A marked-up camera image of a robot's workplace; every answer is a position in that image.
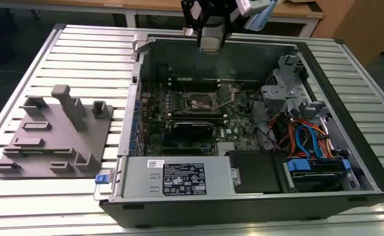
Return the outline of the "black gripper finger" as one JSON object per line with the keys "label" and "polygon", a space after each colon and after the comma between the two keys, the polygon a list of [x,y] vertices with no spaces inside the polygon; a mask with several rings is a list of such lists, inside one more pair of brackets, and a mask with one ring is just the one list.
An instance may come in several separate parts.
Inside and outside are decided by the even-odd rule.
{"label": "black gripper finger", "polygon": [[197,46],[201,44],[201,6],[197,0],[182,0],[181,8],[183,19],[186,22],[186,28],[191,29],[197,36]]}
{"label": "black gripper finger", "polygon": [[230,24],[230,14],[223,14],[223,31],[222,31],[222,38],[221,38],[221,47],[223,47],[225,40],[230,36],[231,32],[231,24]]}

